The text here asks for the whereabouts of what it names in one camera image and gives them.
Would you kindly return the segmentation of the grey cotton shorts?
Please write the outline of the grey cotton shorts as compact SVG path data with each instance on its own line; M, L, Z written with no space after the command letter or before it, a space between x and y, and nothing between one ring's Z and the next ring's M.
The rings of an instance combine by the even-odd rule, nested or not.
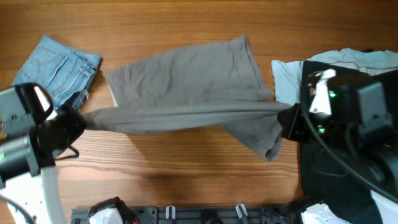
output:
M218 125L266 161L282 144L277 114L245 36L171 50L106 74L114 101L88 128L152 134Z

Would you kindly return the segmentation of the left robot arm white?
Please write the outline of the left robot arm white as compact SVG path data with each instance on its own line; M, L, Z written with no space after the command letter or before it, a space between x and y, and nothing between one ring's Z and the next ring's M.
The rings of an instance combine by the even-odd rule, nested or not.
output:
M82 115L60 107L1 123L1 201L16 223L66 223L55 162L86 129Z

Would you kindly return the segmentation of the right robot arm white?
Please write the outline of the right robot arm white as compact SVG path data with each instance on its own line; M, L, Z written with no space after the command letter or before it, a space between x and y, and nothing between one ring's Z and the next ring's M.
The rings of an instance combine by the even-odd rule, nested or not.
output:
M277 115L283 137L324 149L371 191L384 223L397 223L396 103L365 73L311 74L300 103Z

